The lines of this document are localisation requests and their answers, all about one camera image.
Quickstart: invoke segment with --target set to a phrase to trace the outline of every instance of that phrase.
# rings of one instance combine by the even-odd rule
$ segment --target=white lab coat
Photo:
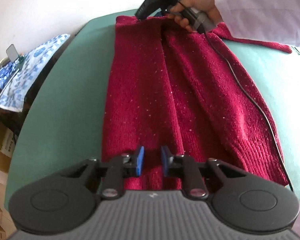
[[[300,0],[215,0],[235,38],[300,47]]]

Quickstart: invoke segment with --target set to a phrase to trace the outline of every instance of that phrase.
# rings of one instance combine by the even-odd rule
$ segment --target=gray ribbed grip
[[[117,200],[103,201],[80,227],[55,236],[17,231],[11,240],[300,240],[290,230],[250,235],[222,224],[202,201],[180,191],[126,191]]]
[[[205,12],[198,11],[195,8],[191,8],[191,9],[197,15],[197,20],[195,21],[194,25],[192,26],[195,30],[197,30],[199,28],[200,24],[202,24],[204,26],[205,32],[209,32],[217,27],[209,19],[208,15]]]

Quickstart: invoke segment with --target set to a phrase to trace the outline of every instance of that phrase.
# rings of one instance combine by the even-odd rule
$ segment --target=metal screw
[[[102,192],[102,195],[105,197],[116,197],[117,190],[115,190],[114,188],[107,188]]]
[[[191,189],[190,195],[192,197],[203,197],[206,195],[206,192],[201,188],[194,188],[194,189]]]
[[[121,154],[123,157],[123,163],[128,163],[130,161],[130,155],[128,153]]]

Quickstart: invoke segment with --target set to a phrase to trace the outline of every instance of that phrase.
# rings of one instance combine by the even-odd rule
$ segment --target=finger
[[[181,0],[180,2],[186,7],[194,6],[194,0]],[[172,12],[181,12],[183,10],[184,10],[184,7],[180,3],[177,3],[175,6],[173,6],[170,9],[170,11],[172,11]]]
[[[169,19],[174,19],[174,17],[175,17],[175,15],[172,14],[172,13],[169,13],[169,14],[167,14],[166,16],[167,16],[167,18],[169,18]]]
[[[186,26],[186,30],[187,30],[188,32],[190,32],[190,33],[195,32],[195,30],[192,29],[192,27],[191,27],[190,25]]]
[[[189,25],[189,20],[187,18],[183,18],[179,24],[181,27],[185,28]]]
[[[174,18],[174,21],[175,21],[177,24],[180,24],[180,22],[182,21],[182,17],[177,15],[177,16]]]

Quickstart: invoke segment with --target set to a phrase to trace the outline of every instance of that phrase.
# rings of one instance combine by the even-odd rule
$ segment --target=green table surface
[[[100,157],[107,83],[118,15],[91,20],[61,55],[22,127],[10,166],[5,207],[17,189],[85,158]],[[225,41],[267,102],[288,173],[300,198],[300,55]]]

